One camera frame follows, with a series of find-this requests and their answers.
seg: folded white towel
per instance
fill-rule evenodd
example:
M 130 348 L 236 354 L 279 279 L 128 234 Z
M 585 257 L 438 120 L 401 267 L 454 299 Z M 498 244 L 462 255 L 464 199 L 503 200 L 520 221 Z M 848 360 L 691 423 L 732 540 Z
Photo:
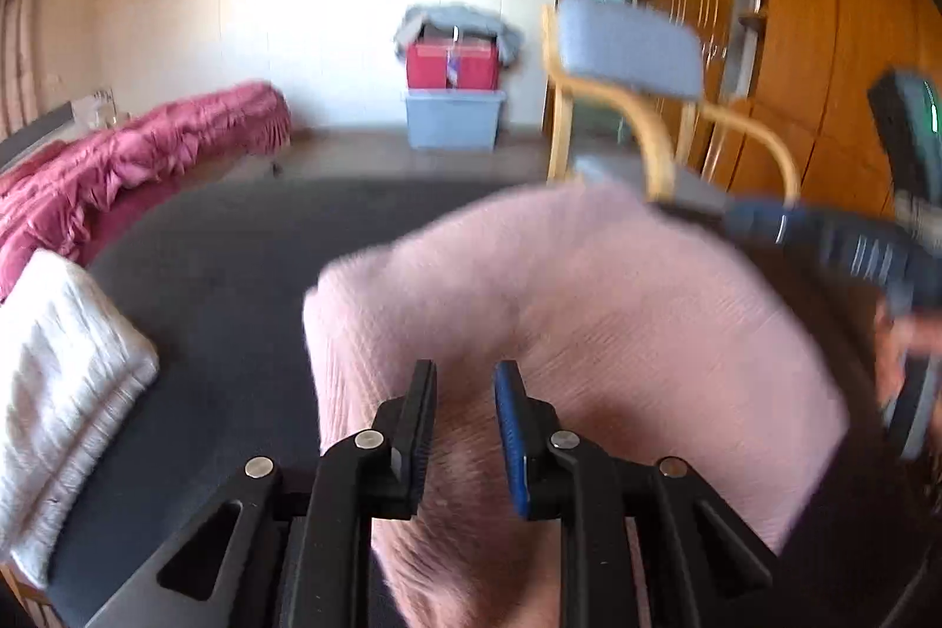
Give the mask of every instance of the folded white towel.
M 45 587 L 55 540 L 157 351 L 88 273 L 37 251 L 0 307 L 0 560 Z

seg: gray floor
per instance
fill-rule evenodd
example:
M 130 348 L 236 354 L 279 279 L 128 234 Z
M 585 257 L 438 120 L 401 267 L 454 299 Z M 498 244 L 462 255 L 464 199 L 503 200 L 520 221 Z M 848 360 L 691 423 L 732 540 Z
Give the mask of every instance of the gray floor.
M 285 178 L 470 178 L 543 181 L 549 142 L 542 136 L 502 138 L 493 152 L 413 150 L 405 133 L 329 131 L 292 138 L 275 162 Z M 246 158 L 225 178 L 251 181 L 271 174 L 271 158 Z

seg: red storage box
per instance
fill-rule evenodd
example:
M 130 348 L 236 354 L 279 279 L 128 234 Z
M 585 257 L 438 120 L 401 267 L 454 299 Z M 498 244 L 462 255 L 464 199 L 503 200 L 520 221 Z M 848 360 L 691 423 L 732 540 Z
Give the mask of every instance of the red storage box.
M 451 67 L 457 71 L 454 88 L 493 91 L 497 88 L 497 46 L 479 41 L 453 43 L 418 41 L 406 49 L 406 82 L 410 89 L 449 88 Z

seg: silver rivet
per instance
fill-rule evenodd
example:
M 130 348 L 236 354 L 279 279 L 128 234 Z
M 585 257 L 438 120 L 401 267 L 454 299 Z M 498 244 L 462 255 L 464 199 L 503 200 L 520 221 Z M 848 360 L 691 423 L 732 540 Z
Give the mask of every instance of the silver rivet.
M 558 450 L 571 450 L 578 447 L 579 437 L 571 431 L 557 431 L 549 438 L 549 443 Z
M 681 476 L 686 476 L 686 470 L 689 467 L 686 466 L 686 460 L 672 456 L 665 458 L 661 463 L 658 463 L 658 468 L 661 470 L 661 473 L 664 474 L 664 476 L 669 476 L 672 479 L 679 479 Z
M 246 476 L 251 476 L 253 479 L 261 479 L 263 476 L 268 476 L 274 469 L 275 464 L 272 462 L 271 458 L 266 458 L 265 456 L 253 458 L 245 464 Z
M 361 431 L 353 442 L 361 450 L 372 450 L 383 444 L 383 435 L 373 429 L 366 429 L 366 431 Z

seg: pink bedspread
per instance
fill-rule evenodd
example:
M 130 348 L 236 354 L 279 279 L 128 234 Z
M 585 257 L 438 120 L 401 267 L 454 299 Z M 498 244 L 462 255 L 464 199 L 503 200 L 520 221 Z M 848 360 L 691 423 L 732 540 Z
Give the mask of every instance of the pink bedspread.
M 0 178 L 0 300 L 37 248 L 77 261 L 91 238 L 89 215 L 109 211 L 122 189 L 181 175 L 214 155 L 274 152 L 290 127 L 281 94 L 252 82 L 162 105 L 62 147 L 28 176 Z

